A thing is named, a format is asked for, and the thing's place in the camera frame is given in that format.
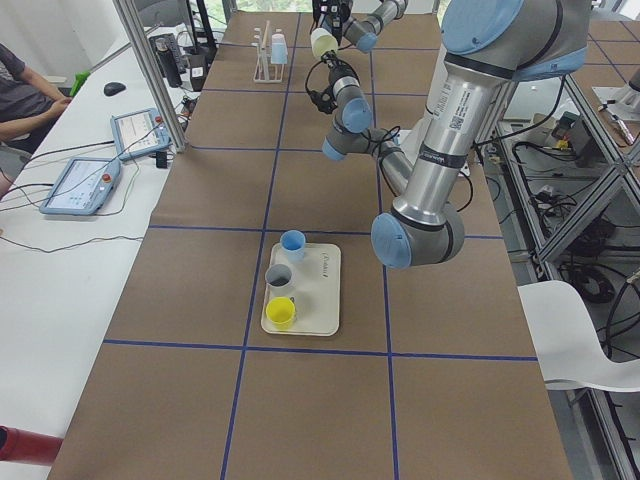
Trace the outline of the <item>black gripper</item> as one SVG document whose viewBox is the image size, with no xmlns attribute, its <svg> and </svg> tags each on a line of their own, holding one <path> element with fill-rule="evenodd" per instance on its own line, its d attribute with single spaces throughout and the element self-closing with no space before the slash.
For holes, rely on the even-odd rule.
<svg viewBox="0 0 640 480">
<path fill-rule="evenodd" d="M 352 1 L 314 0 L 313 28 L 324 28 L 332 35 L 341 35 L 351 16 Z"/>
<path fill-rule="evenodd" d="M 356 72 L 353 67 L 345 60 L 342 60 L 334 50 L 323 53 L 320 60 L 329 68 L 328 80 L 331 87 L 340 79 L 356 78 Z"/>
</svg>

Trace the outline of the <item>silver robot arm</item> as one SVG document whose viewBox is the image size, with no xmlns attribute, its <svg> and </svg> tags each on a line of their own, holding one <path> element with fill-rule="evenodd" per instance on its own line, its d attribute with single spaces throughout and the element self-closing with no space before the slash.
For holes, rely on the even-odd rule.
<svg viewBox="0 0 640 480">
<path fill-rule="evenodd" d="M 578 70 L 587 53 L 588 1 L 452 1 L 441 25 L 444 74 L 432 83 L 429 107 L 416 129 L 423 138 L 410 160 L 389 132 L 371 126 L 371 110 L 356 79 L 334 67 L 337 112 L 324 154 L 341 160 L 365 153 L 395 193 L 391 209 L 371 228 L 384 265 L 404 269 L 453 258 L 464 225 L 448 197 L 488 112 L 506 83 L 560 77 Z"/>
<path fill-rule="evenodd" d="M 364 19 L 354 17 L 353 2 L 347 0 L 313 0 L 313 28 L 321 28 L 336 39 L 341 46 L 343 39 L 361 52 L 369 53 L 378 41 L 384 27 L 401 19 L 407 9 L 404 0 L 381 1 L 378 7 Z"/>
</svg>

